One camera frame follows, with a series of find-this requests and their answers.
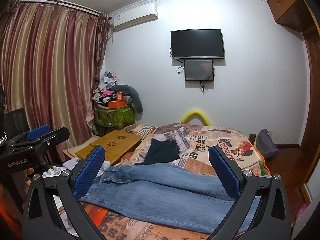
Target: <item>wooden tray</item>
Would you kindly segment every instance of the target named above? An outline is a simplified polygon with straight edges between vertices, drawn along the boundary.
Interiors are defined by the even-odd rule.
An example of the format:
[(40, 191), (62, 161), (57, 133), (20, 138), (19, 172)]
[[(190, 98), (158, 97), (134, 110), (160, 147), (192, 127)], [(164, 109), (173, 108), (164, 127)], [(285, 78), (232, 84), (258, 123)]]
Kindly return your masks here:
[(141, 141), (142, 136), (122, 131), (112, 131), (100, 139), (91, 142), (76, 155), (84, 159), (96, 145), (101, 145), (106, 153), (105, 161), (115, 164), (131, 147)]

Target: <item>wooden cabinet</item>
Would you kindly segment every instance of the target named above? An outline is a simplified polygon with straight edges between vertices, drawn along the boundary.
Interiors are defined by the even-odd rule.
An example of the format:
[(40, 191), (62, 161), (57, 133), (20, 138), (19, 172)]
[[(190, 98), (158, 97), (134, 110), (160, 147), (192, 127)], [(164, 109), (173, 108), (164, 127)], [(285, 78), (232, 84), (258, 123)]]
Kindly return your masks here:
[(275, 21), (297, 32), (314, 24), (304, 0), (268, 0)]

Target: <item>orange box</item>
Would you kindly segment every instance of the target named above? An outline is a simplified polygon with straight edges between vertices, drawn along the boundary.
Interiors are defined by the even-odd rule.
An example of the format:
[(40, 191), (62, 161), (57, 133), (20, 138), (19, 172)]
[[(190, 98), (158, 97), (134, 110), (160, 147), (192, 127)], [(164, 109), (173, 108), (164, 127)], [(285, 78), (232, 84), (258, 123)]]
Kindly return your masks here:
[(118, 101), (123, 101), (122, 92), (118, 92), (117, 93), (117, 100)]
[(122, 106), (126, 106), (127, 102), (126, 101), (111, 101), (108, 103), (108, 108), (118, 108)]

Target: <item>screw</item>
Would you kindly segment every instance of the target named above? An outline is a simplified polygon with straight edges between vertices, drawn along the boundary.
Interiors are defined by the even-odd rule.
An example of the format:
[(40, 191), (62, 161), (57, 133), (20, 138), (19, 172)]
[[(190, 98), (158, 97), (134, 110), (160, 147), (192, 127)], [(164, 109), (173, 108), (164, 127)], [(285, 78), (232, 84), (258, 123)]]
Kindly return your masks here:
[(35, 174), (34, 176), (33, 176), (33, 179), (39, 179), (40, 178), (40, 174)]
[(252, 171), (245, 170), (243, 173), (244, 173), (247, 177), (251, 177), (251, 176), (252, 176)]
[(281, 180), (281, 176), (279, 174), (275, 174), (274, 177), (276, 180)]
[(65, 170), (65, 171), (62, 172), (62, 176), (63, 177), (67, 177), (69, 175), (70, 175), (70, 170)]

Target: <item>air conditioner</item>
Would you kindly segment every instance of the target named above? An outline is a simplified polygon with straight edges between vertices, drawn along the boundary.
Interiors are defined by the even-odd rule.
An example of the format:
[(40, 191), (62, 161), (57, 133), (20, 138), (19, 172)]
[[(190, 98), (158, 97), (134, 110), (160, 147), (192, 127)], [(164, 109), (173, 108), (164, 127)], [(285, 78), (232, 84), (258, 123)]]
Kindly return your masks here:
[(120, 31), (134, 25), (158, 19), (157, 5), (148, 3), (113, 17), (113, 28)]

